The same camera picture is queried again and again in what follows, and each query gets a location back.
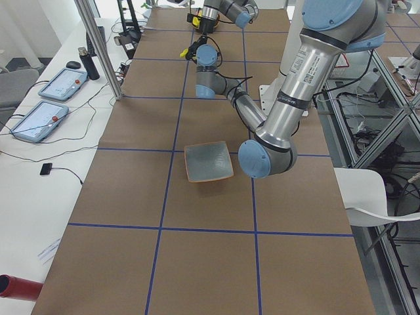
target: white table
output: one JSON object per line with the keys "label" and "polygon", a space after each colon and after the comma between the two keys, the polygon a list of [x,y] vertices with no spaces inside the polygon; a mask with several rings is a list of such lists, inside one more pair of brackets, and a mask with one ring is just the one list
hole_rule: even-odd
{"label": "white table", "polygon": [[[96,23],[104,26],[108,41],[108,54],[114,69],[127,60],[122,47],[115,45],[111,26],[115,19],[98,19]],[[86,47],[85,28],[80,22],[63,44],[38,81],[50,80],[65,67],[70,60],[79,61],[78,47]],[[100,78],[88,81],[73,98],[65,104],[70,111],[84,104],[106,84],[106,77],[97,57],[94,62]],[[43,85],[34,87],[16,110],[16,114],[25,114],[41,98],[37,92]],[[34,160],[45,159],[65,151],[92,147],[98,144],[112,111],[113,95],[109,87],[91,101],[96,114],[89,130],[81,140],[61,140],[53,144],[30,144],[20,142],[10,135],[0,136],[0,150],[9,154]],[[79,138],[85,133],[94,110],[84,105],[74,114],[70,114],[52,135],[46,140],[61,138]],[[16,118],[7,125],[14,126]],[[1,134],[8,133],[4,128]],[[65,167],[78,174],[82,180],[86,177],[96,149],[81,150],[60,157],[48,159],[53,167]],[[44,162],[22,161],[0,154],[1,203],[0,208],[0,274],[10,274],[20,278],[44,282],[52,259],[45,264],[37,255],[51,243],[61,238],[67,221],[79,195],[81,185],[69,171],[52,170],[45,177],[39,175]],[[13,299],[0,299],[0,314],[27,315],[35,303]]]}

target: table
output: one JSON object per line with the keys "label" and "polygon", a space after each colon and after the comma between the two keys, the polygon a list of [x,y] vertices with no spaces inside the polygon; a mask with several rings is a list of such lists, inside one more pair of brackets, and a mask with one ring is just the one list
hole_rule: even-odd
{"label": "table", "polygon": [[[246,128],[227,101],[195,97],[179,58],[199,35],[185,16],[152,10],[32,314],[374,314],[316,112],[292,170],[245,176]],[[288,29],[284,10],[220,25],[220,71],[253,74],[257,100]],[[184,146],[218,140],[235,175],[189,183]]]}
{"label": "table", "polygon": [[[97,20],[98,25],[105,27],[107,36],[111,34],[110,28],[114,22],[115,20],[112,19]],[[86,39],[85,28],[82,23],[79,23],[42,73],[39,81],[51,79],[65,67],[67,61],[79,60],[77,48],[81,46],[86,46]],[[121,62],[127,60],[124,50],[117,47],[112,40],[108,42],[108,52],[115,69]],[[106,84],[106,78],[97,57],[94,57],[94,62],[101,77],[96,81],[86,82],[81,90],[65,103],[70,107],[70,111],[80,107]],[[41,100],[37,95],[40,88],[42,85],[34,87],[28,93],[15,111],[16,114],[27,113]],[[105,87],[97,97],[92,99],[91,105],[96,110],[96,114],[86,136],[81,140],[61,140],[53,144],[28,144],[5,135],[0,136],[0,150],[39,160],[65,151],[93,147],[47,160],[52,162],[53,167],[69,168],[84,179],[95,156],[95,146],[111,114],[112,104],[112,92],[109,87]],[[82,137],[94,110],[85,105],[70,114],[47,141]],[[7,125],[12,127],[16,122],[17,119],[10,119]],[[39,176],[42,164],[42,161],[33,163],[0,154],[2,174],[0,272],[38,282],[45,281],[52,261],[42,264],[37,255],[61,238],[81,189],[78,179],[68,171],[53,170],[47,177]],[[27,301],[1,299],[0,313],[30,314],[34,304]]]}

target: chair leg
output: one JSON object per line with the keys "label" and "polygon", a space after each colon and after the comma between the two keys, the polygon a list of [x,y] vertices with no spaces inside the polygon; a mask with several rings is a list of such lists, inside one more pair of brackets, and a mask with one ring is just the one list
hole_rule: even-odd
{"label": "chair leg", "polygon": [[381,238],[393,227],[392,223],[389,223],[385,226],[385,228],[383,229],[383,231],[378,235],[377,238],[374,239],[374,241],[372,242],[372,244],[368,247],[368,249],[366,249],[363,253],[365,256],[368,255],[368,253],[375,247],[375,245],[377,244],[377,242],[379,242],[381,240]]}

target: brown table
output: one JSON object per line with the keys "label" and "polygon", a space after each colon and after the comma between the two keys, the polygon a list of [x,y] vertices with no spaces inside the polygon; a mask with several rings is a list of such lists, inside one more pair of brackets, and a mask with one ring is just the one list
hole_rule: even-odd
{"label": "brown table", "polygon": [[[185,10],[154,9],[33,315],[374,314],[315,110],[289,172],[252,180],[249,137],[221,97],[194,95],[179,53],[199,36]],[[220,71],[277,76],[285,10],[242,32],[221,24]],[[234,176],[190,183],[184,146],[225,140]]]}

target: grey square plate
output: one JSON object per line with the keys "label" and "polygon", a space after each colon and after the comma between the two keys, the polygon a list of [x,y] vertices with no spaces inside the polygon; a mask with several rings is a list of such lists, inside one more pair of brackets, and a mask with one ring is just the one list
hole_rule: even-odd
{"label": "grey square plate", "polygon": [[184,151],[190,182],[209,182],[234,176],[225,141],[186,146]]}

